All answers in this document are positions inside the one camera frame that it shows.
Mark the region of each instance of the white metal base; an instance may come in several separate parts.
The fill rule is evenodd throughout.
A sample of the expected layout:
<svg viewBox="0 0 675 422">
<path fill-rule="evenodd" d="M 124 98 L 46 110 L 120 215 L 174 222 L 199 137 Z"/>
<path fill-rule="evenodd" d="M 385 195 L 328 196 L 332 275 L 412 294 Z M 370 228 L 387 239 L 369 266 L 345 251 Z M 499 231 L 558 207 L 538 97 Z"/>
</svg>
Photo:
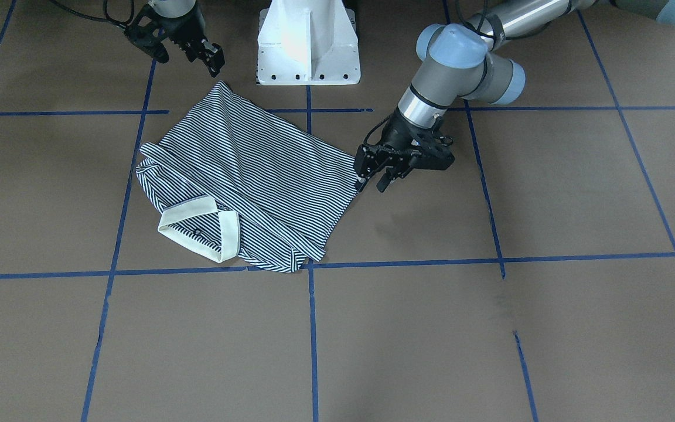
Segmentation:
<svg viewBox="0 0 675 422">
<path fill-rule="evenodd" d="M 361 80 L 356 14 L 340 0 L 273 0 L 260 12 L 257 83 L 352 85 Z"/>
</svg>

